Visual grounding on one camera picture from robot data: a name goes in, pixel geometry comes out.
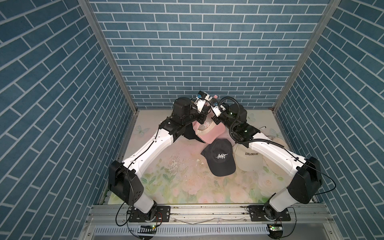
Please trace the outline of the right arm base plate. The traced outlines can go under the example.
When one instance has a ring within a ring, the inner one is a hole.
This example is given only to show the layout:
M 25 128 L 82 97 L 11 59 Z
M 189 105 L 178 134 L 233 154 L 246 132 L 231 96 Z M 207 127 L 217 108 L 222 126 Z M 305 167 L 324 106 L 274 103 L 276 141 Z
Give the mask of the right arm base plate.
M 252 222 L 289 222 L 291 221 L 291 216 L 289 214 L 288 209 L 285 209 L 282 212 L 275 211 L 270 206 L 264 205 L 250 205 L 246 207 L 247 212 L 251 217 Z

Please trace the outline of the beige Colorado cap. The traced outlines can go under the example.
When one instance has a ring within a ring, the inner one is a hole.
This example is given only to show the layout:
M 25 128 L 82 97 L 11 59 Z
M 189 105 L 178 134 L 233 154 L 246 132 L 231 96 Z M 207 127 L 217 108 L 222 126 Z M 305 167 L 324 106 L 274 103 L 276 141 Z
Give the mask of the beige Colorado cap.
M 288 144 L 285 142 L 284 139 L 281 139 L 281 138 L 275 138 L 275 137 L 272 137 L 272 136 L 268 136 L 268 139 L 271 140 L 271 141 L 273 141 L 273 142 L 275 142 L 275 143 L 277 143 L 277 144 L 280 144 L 280 145 L 284 146 L 284 148 L 287 149 L 287 150 L 290 149 L 289 146 L 288 146 Z
M 245 172 L 258 172 L 263 169 L 264 160 L 258 152 L 246 148 L 244 145 L 235 144 L 233 155 L 236 167 Z

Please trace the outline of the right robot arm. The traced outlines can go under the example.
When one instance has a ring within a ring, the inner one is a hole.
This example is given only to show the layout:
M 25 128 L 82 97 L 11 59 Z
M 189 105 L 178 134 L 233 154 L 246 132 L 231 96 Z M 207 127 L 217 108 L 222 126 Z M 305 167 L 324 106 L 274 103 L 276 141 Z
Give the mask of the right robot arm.
M 259 129 L 242 119 L 246 116 L 246 110 L 240 105 L 219 106 L 215 103 L 211 108 L 214 122 L 223 123 L 236 143 L 267 157 L 292 177 L 286 188 L 274 193 L 264 204 L 263 211 L 267 219 L 273 221 L 288 207 L 310 202 L 323 183 L 320 162 L 317 159 L 297 155 L 270 140 Z

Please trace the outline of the pink baseball cap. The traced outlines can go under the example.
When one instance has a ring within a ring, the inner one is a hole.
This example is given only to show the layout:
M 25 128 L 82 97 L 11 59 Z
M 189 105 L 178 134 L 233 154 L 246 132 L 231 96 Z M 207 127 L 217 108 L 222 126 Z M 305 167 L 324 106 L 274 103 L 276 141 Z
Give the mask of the pink baseball cap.
M 222 123 L 220 123 L 219 125 L 216 125 L 214 123 L 213 121 L 214 116 L 215 116 L 214 113 L 211 111 L 208 114 L 207 119 L 204 123 L 198 123 L 196 120 L 192 123 L 193 129 L 195 130 L 196 135 L 200 137 L 206 144 L 211 144 L 226 130 L 226 127 Z

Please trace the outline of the black cap front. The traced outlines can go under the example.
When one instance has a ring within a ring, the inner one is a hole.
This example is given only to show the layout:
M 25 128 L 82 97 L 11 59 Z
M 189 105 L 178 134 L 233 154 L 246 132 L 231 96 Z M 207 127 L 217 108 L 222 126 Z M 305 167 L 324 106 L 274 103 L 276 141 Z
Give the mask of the black cap front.
M 229 176 L 236 171 L 233 147 L 228 139 L 214 140 L 201 155 L 206 158 L 210 171 L 216 177 Z

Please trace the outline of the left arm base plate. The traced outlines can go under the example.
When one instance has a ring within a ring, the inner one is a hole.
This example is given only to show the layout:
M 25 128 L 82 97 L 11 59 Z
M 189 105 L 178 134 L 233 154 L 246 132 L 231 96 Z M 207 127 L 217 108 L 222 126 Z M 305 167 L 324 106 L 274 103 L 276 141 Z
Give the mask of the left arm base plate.
M 152 207 L 148 213 L 143 213 L 139 209 L 134 208 L 129 214 L 130 223 L 144 223 L 144 222 L 169 222 L 171 214 L 170 206 L 156 206 Z

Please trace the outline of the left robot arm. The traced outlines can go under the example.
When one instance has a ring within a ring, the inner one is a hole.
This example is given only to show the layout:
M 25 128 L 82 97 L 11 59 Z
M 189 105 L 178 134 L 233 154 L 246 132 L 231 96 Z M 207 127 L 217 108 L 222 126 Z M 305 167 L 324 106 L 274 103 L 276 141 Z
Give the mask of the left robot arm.
M 141 177 L 148 166 L 179 137 L 192 135 L 193 122 L 204 123 L 208 113 L 215 107 L 216 97 L 199 92 L 196 99 L 180 97 L 174 101 L 169 117 L 162 121 L 155 134 L 129 158 L 109 166 L 108 188 L 124 203 L 136 208 L 147 220 L 154 218 L 157 203 L 144 192 Z

